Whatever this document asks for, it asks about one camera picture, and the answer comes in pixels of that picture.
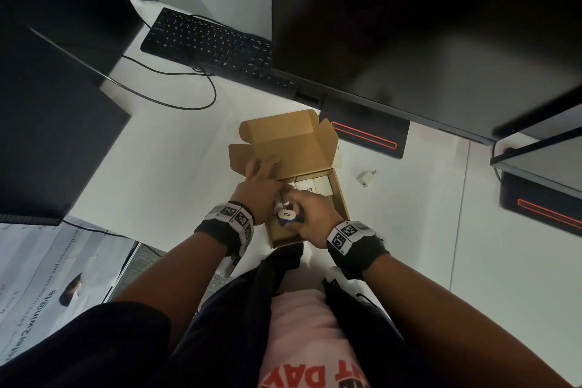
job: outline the keyboard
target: keyboard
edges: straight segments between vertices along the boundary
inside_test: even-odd
[[[297,92],[296,83],[271,74],[269,40],[172,9],[162,9],[141,50],[287,98]]]

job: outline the red light strip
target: red light strip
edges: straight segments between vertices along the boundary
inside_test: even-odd
[[[543,208],[542,206],[530,203],[524,199],[518,199],[517,205],[532,212],[539,213],[540,215],[547,216],[548,218],[554,219],[556,221],[563,222],[564,224],[568,224],[569,226],[575,227],[577,229],[582,229],[582,221],[578,221],[577,219],[570,218],[569,216],[554,212],[553,210]]]
[[[336,126],[334,126],[334,125],[341,126],[341,127],[347,128],[347,129],[350,129],[350,130],[352,130],[352,131],[354,131],[354,132],[359,132],[360,134],[364,134],[364,135],[371,136],[371,137],[373,137],[373,138],[376,138],[376,139],[379,139],[379,140],[385,141],[385,142],[387,142],[387,143],[390,143],[391,145],[390,145],[390,146],[389,146],[389,145],[385,145],[384,143],[381,143],[381,142],[379,142],[379,141],[374,141],[374,140],[372,140],[372,139],[366,138],[365,136],[361,136],[361,135],[358,135],[358,134],[353,134],[352,132],[348,132],[348,131],[346,131],[346,130],[344,130],[344,129],[341,129],[341,128],[339,128],[339,127],[336,127]],[[336,130],[336,131],[345,132],[346,134],[350,134],[350,135],[356,136],[356,137],[358,137],[358,138],[361,138],[361,139],[363,139],[363,140],[371,141],[371,142],[373,142],[373,143],[376,143],[377,145],[385,146],[385,147],[387,147],[388,149],[396,149],[396,148],[398,147],[398,145],[397,145],[397,144],[396,144],[394,141],[390,141],[390,140],[387,140],[387,139],[385,139],[385,138],[382,138],[382,137],[379,137],[379,136],[376,136],[376,135],[373,135],[373,134],[369,134],[369,133],[367,133],[367,132],[360,131],[359,129],[354,129],[354,128],[351,128],[351,127],[349,127],[349,126],[346,126],[345,124],[338,123],[337,121],[332,121],[332,122],[331,122],[331,126],[332,126],[332,127],[333,127],[333,128]]]

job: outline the person's left hand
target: person's left hand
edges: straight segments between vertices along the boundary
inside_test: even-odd
[[[269,175],[278,162],[279,158],[273,155],[266,160],[249,161],[245,180],[236,187],[235,193],[230,197],[231,201],[238,201],[251,209],[256,226],[273,216],[275,195],[281,190],[283,183],[269,179]]]

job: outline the small white box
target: small white box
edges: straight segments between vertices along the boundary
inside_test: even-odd
[[[319,193],[320,195],[324,196],[333,195],[328,177],[314,178],[313,184],[316,186],[316,189],[314,190],[315,193]]]
[[[295,182],[295,189],[316,193],[316,185],[313,183],[312,179],[304,179]]]

